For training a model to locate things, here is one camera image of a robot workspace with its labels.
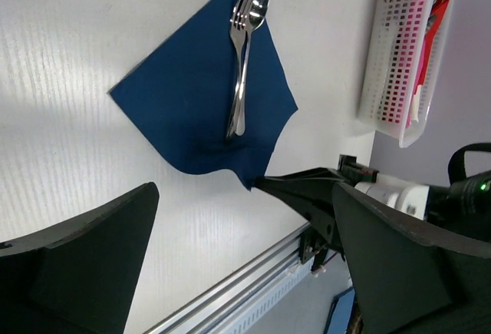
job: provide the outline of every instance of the red object in basket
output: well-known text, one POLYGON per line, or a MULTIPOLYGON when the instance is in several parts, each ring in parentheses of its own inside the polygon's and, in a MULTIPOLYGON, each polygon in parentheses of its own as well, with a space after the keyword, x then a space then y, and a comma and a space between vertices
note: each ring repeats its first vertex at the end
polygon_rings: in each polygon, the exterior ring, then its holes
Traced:
POLYGON ((445 16, 445 12, 447 11, 449 1, 450 0, 437 0, 433 8, 431 9, 431 15, 436 15, 437 19, 435 19, 435 22, 431 26, 430 30, 424 36, 426 48, 424 49, 423 70, 421 71, 420 79, 418 79, 417 81, 416 89, 417 86, 424 83, 424 79, 427 75, 428 62, 430 61, 431 48, 433 47, 433 40, 437 35, 438 28, 442 24, 442 20, 445 16))

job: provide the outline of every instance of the gray floor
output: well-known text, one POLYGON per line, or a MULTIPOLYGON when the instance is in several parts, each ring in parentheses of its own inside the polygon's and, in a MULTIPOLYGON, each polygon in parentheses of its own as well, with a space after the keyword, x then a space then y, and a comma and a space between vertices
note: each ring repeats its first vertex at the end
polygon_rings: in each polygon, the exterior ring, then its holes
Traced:
POLYGON ((348 288, 349 272, 336 256, 318 278, 307 276, 247 334, 323 334, 334 296, 348 288))

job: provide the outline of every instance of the spoon bowl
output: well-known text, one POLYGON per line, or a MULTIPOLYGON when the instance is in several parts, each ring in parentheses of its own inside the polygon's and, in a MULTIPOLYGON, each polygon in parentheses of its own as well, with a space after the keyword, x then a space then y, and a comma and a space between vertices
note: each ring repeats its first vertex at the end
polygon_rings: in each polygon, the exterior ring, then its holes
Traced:
POLYGON ((269 0, 252 0, 249 10, 249 23, 247 28, 251 32, 261 27, 268 11, 269 0))

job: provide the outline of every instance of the black bracket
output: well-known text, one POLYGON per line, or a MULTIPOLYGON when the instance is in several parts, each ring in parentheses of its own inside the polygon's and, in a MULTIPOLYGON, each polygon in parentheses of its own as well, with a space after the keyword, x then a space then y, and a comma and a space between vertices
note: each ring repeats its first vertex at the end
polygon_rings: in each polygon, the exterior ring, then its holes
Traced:
POLYGON ((302 234, 300 259, 307 263, 315 256, 312 269, 316 270, 329 250, 344 254, 332 206, 333 186, 374 183, 377 173, 358 164, 356 157, 341 155, 337 170, 319 167, 283 177, 260 177, 255 180, 255 187, 280 199, 310 222, 302 234))

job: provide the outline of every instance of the silver fork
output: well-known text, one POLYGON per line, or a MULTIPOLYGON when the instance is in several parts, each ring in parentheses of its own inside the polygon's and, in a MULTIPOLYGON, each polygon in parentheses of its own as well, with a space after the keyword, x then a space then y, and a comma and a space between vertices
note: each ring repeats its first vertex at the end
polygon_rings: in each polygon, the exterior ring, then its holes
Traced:
POLYGON ((226 139, 232 139, 236 135, 237 123, 239 120, 240 112, 240 84, 242 80, 242 49, 246 42, 246 30, 244 26, 244 14, 247 0, 238 0, 232 10, 232 17, 230 17, 230 39, 236 49, 237 57, 237 81, 236 89, 232 102, 232 109, 230 111, 229 123, 227 125, 226 139))

